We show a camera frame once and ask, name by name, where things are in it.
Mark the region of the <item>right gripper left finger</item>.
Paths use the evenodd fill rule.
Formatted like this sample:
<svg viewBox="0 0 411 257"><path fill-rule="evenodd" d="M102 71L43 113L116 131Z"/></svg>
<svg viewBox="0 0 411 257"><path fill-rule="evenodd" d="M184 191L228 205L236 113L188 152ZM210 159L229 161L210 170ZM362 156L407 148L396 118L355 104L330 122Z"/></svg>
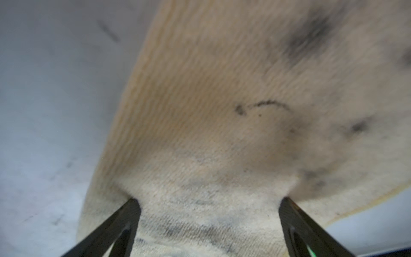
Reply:
<svg viewBox="0 0 411 257"><path fill-rule="evenodd" d="M130 199L63 257L129 257L136 237L141 208Z"/></svg>

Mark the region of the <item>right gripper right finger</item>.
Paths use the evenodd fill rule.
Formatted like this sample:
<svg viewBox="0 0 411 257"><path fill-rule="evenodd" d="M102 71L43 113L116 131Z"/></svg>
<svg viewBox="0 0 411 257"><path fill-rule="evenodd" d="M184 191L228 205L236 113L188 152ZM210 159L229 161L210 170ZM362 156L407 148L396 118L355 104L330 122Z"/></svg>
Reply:
<svg viewBox="0 0 411 257"><path fill-rule="evenodd" d="M320 227L289 197L282 199L279 217L290 257L352 257L353 254Z"/></svg>

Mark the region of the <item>yellow cloth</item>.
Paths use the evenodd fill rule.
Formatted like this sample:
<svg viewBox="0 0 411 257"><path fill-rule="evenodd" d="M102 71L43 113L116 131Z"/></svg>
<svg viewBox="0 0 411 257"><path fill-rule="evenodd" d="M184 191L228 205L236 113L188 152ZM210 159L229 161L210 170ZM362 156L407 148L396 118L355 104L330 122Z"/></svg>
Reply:
<svg viewBox="0 0 411 257"><path fill-rule="evenodd" d="M281 257L411 184L410 1L162 1L83 205L128 199L134 257Z"/></svg>

